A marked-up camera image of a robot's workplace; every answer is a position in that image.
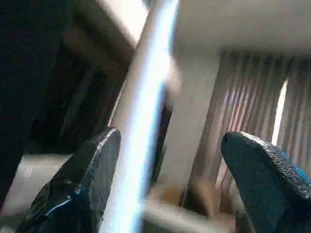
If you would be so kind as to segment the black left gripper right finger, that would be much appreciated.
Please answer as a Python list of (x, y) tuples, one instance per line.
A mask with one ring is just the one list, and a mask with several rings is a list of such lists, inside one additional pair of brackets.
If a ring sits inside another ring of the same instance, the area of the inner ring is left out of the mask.
[(221, 153), (258, 233), (309, 233), (311, 181), (269, 142), (227, 132)]

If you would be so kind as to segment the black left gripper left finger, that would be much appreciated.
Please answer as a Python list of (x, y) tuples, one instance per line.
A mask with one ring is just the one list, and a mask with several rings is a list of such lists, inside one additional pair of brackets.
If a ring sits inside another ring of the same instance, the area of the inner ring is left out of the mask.
[(120, 144), (115, 127), (85, 141), (39, 191), (17, 232), (99, 232)]

